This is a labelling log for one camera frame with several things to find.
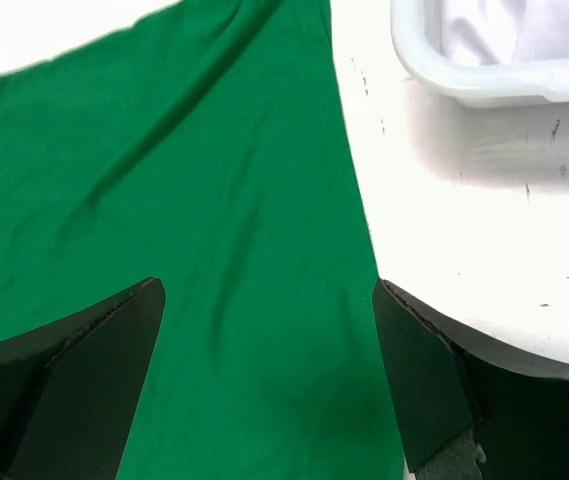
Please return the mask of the green t shirt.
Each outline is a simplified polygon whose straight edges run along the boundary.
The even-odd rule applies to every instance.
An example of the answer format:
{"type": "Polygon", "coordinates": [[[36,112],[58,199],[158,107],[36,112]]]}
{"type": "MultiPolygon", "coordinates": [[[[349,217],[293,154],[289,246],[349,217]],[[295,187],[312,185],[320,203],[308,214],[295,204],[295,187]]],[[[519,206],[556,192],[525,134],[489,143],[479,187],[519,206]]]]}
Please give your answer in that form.
{"type": "Polygon", "coordinates": [[[399,479],[326,1],[183,1],[0,77],[0,339],[145,278],[122,479],[399,479]]]}

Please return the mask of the white plastic basket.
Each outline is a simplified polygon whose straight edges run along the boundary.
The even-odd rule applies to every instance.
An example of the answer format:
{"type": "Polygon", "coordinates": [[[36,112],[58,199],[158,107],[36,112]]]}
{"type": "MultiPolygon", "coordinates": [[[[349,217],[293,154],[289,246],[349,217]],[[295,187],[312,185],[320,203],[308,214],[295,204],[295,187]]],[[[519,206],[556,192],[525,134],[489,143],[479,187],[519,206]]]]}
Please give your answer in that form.
{"type": "Polygon", "coordinates": [[[433,91],[470,108],[569,102],[569,58],[460,65],[441,54],[437,1],[392,1],[390,30],[402,66],[433,91]]]}

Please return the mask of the white t shirt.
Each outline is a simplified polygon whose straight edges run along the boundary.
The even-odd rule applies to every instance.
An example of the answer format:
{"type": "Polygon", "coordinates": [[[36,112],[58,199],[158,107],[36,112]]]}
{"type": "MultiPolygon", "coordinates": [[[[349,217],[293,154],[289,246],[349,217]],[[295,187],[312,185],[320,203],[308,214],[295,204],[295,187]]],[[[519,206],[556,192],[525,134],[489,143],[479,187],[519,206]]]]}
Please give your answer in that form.
{"type": "Polygon", "coordinates": [[[465,66],[569,59],[569,1],[442,1],[441,50],[465,66]]]}

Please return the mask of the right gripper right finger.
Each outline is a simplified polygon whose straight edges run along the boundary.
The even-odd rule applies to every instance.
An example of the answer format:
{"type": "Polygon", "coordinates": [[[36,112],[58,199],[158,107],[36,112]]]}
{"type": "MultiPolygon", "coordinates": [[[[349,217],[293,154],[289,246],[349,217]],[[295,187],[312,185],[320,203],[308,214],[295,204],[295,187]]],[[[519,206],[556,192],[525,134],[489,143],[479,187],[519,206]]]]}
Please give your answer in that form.
{"type": "Polygon", "coordinates": [[[418,479],[569,479],[569,364],[373,291],[408,471],[418,479]]]}

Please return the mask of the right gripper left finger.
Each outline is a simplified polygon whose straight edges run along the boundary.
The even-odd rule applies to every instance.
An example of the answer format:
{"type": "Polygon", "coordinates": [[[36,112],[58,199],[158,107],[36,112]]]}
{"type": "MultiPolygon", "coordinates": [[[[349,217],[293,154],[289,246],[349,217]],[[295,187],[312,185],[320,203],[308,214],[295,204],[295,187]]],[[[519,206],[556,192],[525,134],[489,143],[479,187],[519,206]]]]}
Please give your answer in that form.
{"type": "Polygon", "coordinates": [[[0,342],[0,479],[116,477],[165,301],[148,278],[0,342]]]}

